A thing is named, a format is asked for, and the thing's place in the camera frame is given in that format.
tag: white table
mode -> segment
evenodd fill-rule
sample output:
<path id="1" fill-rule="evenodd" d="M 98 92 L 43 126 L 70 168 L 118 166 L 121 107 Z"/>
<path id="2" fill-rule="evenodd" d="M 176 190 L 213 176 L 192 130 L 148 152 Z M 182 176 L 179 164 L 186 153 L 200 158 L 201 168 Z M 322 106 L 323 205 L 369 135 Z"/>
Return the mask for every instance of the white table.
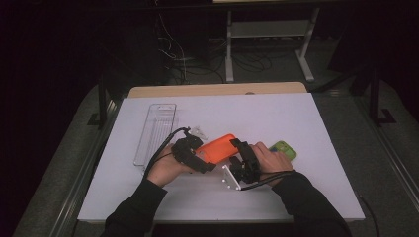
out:
<path id="1" fill-rule="evenodd" d="M 321 190 L 347 220 L 365 216 L 333 148 L 311 94 L 222 95 L 125 99 L 90 189 L 82 221 L 104 221 L 136 189 L 141 168 L 133 165 L 151 104 L 176 104 L 178 126 L 198 125 L 209 141 L 228 133 L 242 141 L 287 142 L 294 167 Z M 280 197 L 269 187 L 233 191 L 221 182 L 221 166 L 185 174 L 165 187 L 156 222 L 287 222 Z"/>

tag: black jacket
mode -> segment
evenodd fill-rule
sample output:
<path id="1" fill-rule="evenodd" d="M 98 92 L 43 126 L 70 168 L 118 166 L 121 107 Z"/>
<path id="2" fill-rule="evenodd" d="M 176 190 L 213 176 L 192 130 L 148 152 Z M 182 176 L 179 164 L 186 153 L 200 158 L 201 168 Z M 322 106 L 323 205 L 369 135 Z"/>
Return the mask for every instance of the black jacket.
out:
<path id="1" fill-rule="evenodd" d="M 288 214 L 294 216 L 294 236 L 351 236 L 345 220 L 304 175 L 284 177 L 272 190 L 281 197 Z M 134 194 L 107 218 L 102 236 L 143 236 L 150 231 L 154 214 L 166 194 L 144 179 Z"/>

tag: dark background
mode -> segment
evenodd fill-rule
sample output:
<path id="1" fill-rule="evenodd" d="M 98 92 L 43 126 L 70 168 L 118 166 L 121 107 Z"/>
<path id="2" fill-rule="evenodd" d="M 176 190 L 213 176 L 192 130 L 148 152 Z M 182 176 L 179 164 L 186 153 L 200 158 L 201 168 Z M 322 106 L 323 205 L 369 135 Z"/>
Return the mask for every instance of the dark background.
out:
<path id="1" fill-rule="evenodd" d="M 101 75 L 115 100 L 132 86 L 161 85 L 167 79 L 166 62 L 155 50 L 155 16 L 109 17 L 81 11 L 81 6 L 69 0 L 1 3 L 2 236 L 12 235 L 79 104 Z M 373 61 L 381 79 L 419 120 L 416 5 L 328 7 L 320 13 L 315 35 L 342 37 L 330 68 L 345 72 Z M 206 58 L 208 36 L 225 32 L 225 15 L 200 14 L 191 22 L 194 16 L 165 15 L 174 36 L 189 36 L 180 38 L 188 53 Z"/>

